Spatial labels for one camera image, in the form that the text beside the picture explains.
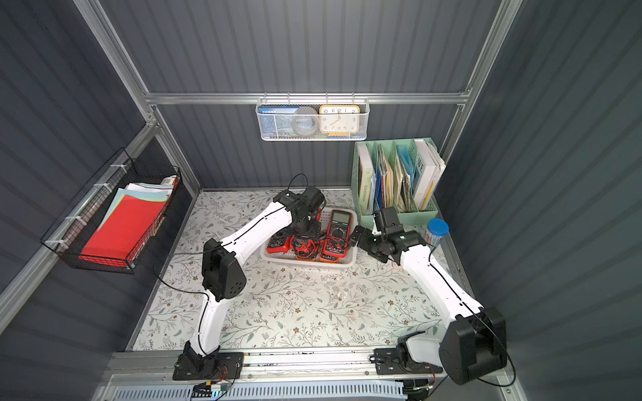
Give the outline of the small black multimeter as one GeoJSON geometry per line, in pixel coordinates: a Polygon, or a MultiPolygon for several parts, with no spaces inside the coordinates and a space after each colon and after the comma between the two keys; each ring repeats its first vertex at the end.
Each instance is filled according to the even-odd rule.
{"type": "Polygon", "coordinates": [[[292,247],[296,259],[300,261],[315,261],[319,254],[319,242],[311,239],[295,238],[292,247]]]}

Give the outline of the blue-lid clear pencil jar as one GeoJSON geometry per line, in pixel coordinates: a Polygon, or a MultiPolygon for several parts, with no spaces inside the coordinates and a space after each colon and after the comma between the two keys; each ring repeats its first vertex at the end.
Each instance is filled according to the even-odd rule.
{"type": "Polygon", "coordinates": [[[431,248],[437,248],[440,241],[450,232],[449,225],[440,218],[430,220],[426,226],[426,242],[431,248]]]}

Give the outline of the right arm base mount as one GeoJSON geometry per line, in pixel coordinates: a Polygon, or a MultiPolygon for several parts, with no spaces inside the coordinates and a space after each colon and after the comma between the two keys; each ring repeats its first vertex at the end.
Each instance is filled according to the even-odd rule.
{"type": "Polygon", "coordinates": [[[439,366],[414,361],[408,352],[400,347],[375,349],[369,356],[369,361],[376,366],[376,372],[379,375],[441,374],[443,372],[443,368],[439,366]]]}

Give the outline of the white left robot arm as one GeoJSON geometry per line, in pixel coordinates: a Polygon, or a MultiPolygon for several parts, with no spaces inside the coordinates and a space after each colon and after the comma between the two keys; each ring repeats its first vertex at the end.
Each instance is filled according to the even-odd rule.
{"type": "Polygon", "coordinates": [[[202,287],[205,298],[200,317],[187,351],[197,357],[215,355],[220,348],[222,325],[227,310],[247,284],[242,268],[252,254],[274,234],[286,231],[289,236],[317,237],[325,197],[316,187],[301,193],[283,190],[254,219],[222,240],[212,239],[203,246],[202,287]]]}

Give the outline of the green desk file organizer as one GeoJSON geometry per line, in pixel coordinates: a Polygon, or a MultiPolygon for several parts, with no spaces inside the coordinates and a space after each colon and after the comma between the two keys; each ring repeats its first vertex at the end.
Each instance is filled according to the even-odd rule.
{"type": "Polygon", "coordinates": [[[433,140],[371,140],[355,144],[351,190],[359,224],[375,226],[386,207],[404,226],[425,226],[437,217],[433,195],[446,162],[433,140]]]}

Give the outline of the blue box in basket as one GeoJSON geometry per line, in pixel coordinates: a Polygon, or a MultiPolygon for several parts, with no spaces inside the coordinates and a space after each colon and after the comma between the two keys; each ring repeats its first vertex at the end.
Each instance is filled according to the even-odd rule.
{"type": "Polygon", "coordinates": [[[259,105],[257,120],[264,140],[277,140],[294,133],[293,115],[299,107],[291,105],[259,105]]]}

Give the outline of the white plastic basket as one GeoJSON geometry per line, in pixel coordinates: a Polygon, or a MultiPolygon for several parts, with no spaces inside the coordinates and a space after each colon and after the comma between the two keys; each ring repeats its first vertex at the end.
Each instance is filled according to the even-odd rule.
{"type": "MultiPolygon", "coordinates": [[[[350,234],[351,235],[356,228],[356,213],[353,210],[350,209],[345,209],[345,208],[339,208],[339,207],[329,207],[324,209],[320,215],[317,217],[317,220],[320,221],[321,223],[321,233],[322,233],[322,241],[319,244],[319,254],[324,248],[324,240],[325,240],[325,235],[327,232],[327,228],[329,225],[329,220],[330,220],[330,215],[332,211],[343,211],[343,212],[349,212],[352,215],[352,223],[351,223],[351,230],[350,234]]],[[[293,264],[297,266],[303,266],[303,267],[324,267],[324,268],[347,268],[347,267],[352,267],[353,264],[356,261],[356,256],[357,256],[357,250],[354,247],[349,247],[347,250],[347,254],[345,258],[340,262],[340,263],[326,263],[326,262],[321,262],[319,260],[319,254],[316,258],[315,261],[300,261],[297,260],[294,252],[289,250],[288,252],[285,253],[274,253],[274,254],[268,254],[266,252],[266,247],[268,245],[269,241],[265,242],[262,247],[260,248],[260,257],[262,257],[263,260],[268,261],[268,262],[275,262],[275,263],[281,263],[281,264],[293,264]]]]}

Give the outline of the large red multimeter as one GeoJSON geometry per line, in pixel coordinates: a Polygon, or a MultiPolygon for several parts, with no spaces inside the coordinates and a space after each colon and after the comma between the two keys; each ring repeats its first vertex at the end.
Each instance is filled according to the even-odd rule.
{"type": "Polygon", "coordinates": [[[291,236],[285,232],[277,232],[270,238],[266,252],[268,254],[288,252],[291,249],[291,242],[291,236]]]}

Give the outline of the red paper folder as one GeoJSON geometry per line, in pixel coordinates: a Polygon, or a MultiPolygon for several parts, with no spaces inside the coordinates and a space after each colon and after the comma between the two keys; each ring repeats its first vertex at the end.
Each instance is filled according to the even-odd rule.
{"type": "Polygon", "coordinates": [[[98,229],[90,237],[79,259],[109,267],[126,267],[133,251],[167,204],[163,192],[118,190],[98,229]]]}

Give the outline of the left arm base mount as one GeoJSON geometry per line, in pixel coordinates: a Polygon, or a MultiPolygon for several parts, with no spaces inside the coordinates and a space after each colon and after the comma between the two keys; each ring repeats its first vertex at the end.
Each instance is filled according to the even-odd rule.
{"type": "Polygon", "coordinates": [[[243,353],[215,353],[200,356],[192,349],[184,351],[174,365],[174,381],[219,381],[238,379],[244,361],[243,353]]]}

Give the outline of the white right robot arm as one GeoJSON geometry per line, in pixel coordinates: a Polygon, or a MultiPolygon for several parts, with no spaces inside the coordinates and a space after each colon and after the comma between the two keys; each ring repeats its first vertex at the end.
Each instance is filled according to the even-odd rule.
{"type": "Polygon", "coordinates": [[[394,227],[374,234],[358,226],[349,238],[351,247],[380,262],[395,262],[434,302],[446,332],[435,339],[414,332],[398,340],[401,366],[430,364],[444,369],[455,384],[481,379],[509,363],[506,323],[496,309],[483,307],[463,290],[438,263],[432,249],[415,231],[394,227]]]}

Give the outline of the grey tape roll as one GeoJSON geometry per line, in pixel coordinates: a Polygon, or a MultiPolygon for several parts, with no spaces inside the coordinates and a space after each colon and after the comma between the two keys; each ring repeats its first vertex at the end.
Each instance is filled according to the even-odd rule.
{"type": "Polygon", "coordinates": [[[319,118],[316,109],[310,106],[301,106],[294,112],[291,127],[298,137],[308,138],[318,131],[319,118]]]}

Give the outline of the yellow white alarm clock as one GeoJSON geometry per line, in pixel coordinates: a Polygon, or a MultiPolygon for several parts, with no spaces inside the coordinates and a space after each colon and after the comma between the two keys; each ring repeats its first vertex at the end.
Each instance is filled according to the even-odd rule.
{"type": "Polygon", "coordinates": [[[328,136],[350,136],[359,132],[359,105],[322,105],[319,107],[319,130],[328,136]]]}

